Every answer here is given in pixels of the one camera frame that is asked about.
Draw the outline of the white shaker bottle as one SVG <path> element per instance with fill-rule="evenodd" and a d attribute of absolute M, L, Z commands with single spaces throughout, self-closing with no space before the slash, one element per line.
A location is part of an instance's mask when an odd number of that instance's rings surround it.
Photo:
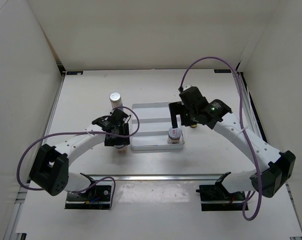
<path fill-rule="evenodd" d="M 121 94 L 118 92 L 112 92 L 109 96 L 109 100 L 111 102 L 112 108 L 122 108 L 123 103 L 122 103 L 122 98 Z"/>

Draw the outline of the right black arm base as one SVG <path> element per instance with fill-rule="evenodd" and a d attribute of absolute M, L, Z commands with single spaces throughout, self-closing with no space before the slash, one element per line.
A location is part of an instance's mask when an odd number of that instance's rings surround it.
<path fill-rule="evenodd" d="M 196 189 L 200 195 L 202 212 L 241 211 L 246 199 L 243 191 L 229 193 L 222 186 L 222 181 L 230 174 L 226 172 L 214 184 L 202 184 Z"/>

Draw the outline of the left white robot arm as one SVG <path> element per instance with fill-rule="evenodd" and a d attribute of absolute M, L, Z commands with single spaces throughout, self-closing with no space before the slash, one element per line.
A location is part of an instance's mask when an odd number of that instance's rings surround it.
<path fill-rule="evenodd" d="M 79 194 L 84 200 L 94 198 L 94 180 L 83 173 L 70 172 L 69 166 L 96 145 L 129 145 L 128 118 L 124 111 L 115 109 L 110 115 L 95 119 L 83 132 L 74 133 L 64 142 L 53 146 L 42 145 L 31 168 L 30 179 L 51 196 L 66 191 Z"/>

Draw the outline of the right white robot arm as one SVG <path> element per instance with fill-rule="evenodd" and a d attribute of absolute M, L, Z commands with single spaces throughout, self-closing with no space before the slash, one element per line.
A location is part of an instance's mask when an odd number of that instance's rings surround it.
<path fill-rule="evenodd" d="M 255 169 L 238 173 L 227 172 L 215 182 L 215 194 L 221 200 L 233 193 L 257 191 L 266 198 L 275 193 L 291 177 L 296 156 L 269 145 L 248 128 L 223 101 L 208 102 L 199 89 L 191 86 L 179 94 L 180 101 L 169 104 L 172 128 L 201 124 L 229 140 L 253 164 Z"/>

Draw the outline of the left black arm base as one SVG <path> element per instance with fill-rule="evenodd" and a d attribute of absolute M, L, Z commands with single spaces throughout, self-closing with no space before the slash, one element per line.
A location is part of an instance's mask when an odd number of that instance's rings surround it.
<path fill-rule="evenodd" d="M 67 193 L 65 209 L 67 210 L 111 210 L 115 194 L 116 181 L 111 176 L 99 180 L 80 173 L 93 185 L 81 193 Z"/>

